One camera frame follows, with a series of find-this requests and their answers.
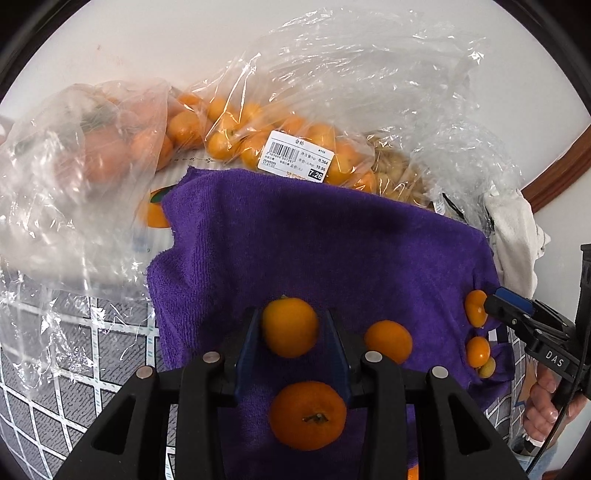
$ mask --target fruit stem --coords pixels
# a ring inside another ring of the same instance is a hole
[[[310,415],[309,417],[304,417],[303,421],[313,421],[314,423],[326,423],[329,419],[326,418],[326,415],[323,413],[315,413],[314,415]]]

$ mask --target black cable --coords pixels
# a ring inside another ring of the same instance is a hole
[[[538,461],[540,460],[540,458],[542,457],[542,455],[544,454],[544,452],[548,448],[548,445],[550,444],[550,442],[552,441],[552,438],[556,434],[558,427],[560,427],[560,424],[564,420],[564,416],[566,415],[569,405],[573,401],[574,395],[577,392],[579,382],[581,381],[581,376],[583,375],[583,367],[585,365],[585,361],[587,360],[587,350],[589,348],[589,337],[591,336],[591,319],[587,319],[587,320],[588,320],[588,324],[587,324],[587,329],[585,330],[585,340],[583,343],[583,352],[581,354],[581,360],[579,362],[579,366],[577,367],[577,372],[574,376],[573,386],[570,389],[569,400],[564,405],[564,407],[562,407],[562,409],[560,410],[560,414],[558,415],[558,418],[556,419],[556,422],[554,423],[552,430],[550,430],[550,434],[548,435],[548,437],[544,441],[543,445],[540,447],[540,451],[535,454],[534,459],[532,460],[532,462],[529,464],[527,470],[525,471],[525,473],[527,475],[530,474],[530,472],[535,467],[535,464],[538,463]]]

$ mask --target white cloth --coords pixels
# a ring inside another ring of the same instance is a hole
[[[485,204],[495,226],[491,247],[501,285],[530,299],[538,286],[534,264],[550,236],[536,225],[531,205],[518,190],[489,195]]]

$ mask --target black and white striped tag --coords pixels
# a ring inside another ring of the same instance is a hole
[[[335,154],[301,138],[273,131],[258,168],[281,177],[322,183]]]

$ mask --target metal screw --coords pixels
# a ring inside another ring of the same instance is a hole
[[[207,364],[214,364],[219,362],[221,355],[217,352],[207,352],[203,355],[203,361]]]
[[[431,373],[436,378],[447,378],[449,376],[449,372],[445,367],[433,367]]]
[[[139,367],[135,371],[135,374],[137,375],[138,378],[141,378],[143,380],[144,378],[151,377],[152,372],[154,372],[154,369],[152,367],[149,367],[148,365],[144,365],[143,367]]]
[[[365,352],[365,359],[368,362],[372,362],[373,364],[377,364],[377,363],[381,362],[382,358],[384,358],[382,356],[382,354],[379,352],[376,352],[375,350],[370,350],[369,352]]]

